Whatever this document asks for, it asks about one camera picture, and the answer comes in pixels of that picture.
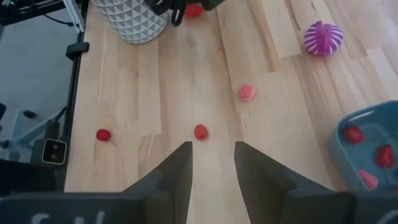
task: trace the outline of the white planter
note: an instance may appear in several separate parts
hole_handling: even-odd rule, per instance
[[[153,40],[169,22],[167,13],[156,16],[143,3],[144,0],[93,0],[120,38],[130,44]]]

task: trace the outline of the wooden table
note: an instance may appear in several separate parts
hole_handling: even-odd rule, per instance
[[[345,33],[328,58],[305,52],[317,20]],[[396,0],[226,0],[129,45],[89,6],[65,190],[118,192],[193,141],[189,223],[249,223],[237,140],[334,190],[346,189],[326,140],[346,114],[398,99]],[[243,103],[237,91],[256,86]],[[193,137],[204,124],[210,138]],[[99,142],[96,131],[112,132]]]

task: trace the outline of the blue bowl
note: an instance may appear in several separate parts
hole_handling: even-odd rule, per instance
[[[342,135],[347,126],[357,126],[364,141],[352,144]],[[353,190],[369,190],[358,170],[362,169],[379,179],[377,190],[393,190],[398,186],[398,165],[386,170],[376,165],[376,151],[384,144],[392,146],[398,158],[398,101],[371,106],[344,117],[331,134],[328,147],[348,186]]]

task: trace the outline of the purple ball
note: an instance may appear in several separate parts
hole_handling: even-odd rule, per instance
[[[304,35],[304,46],[308,52],[327,56],[335,52],[343,42],[343,32],[334,24],[318,21]]]

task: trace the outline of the gray floor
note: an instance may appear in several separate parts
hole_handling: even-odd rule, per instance
[[[70,22],[65,9],[50,13]],[[72,62],[68,45],[76,41],[73,27],[44,16],[6,26],[0,39],[0,102],[7,106],[0,121],[0,140],[9,139],[16,110],[32,110],[37,119],[26,129],[60,111],[67,103]]]

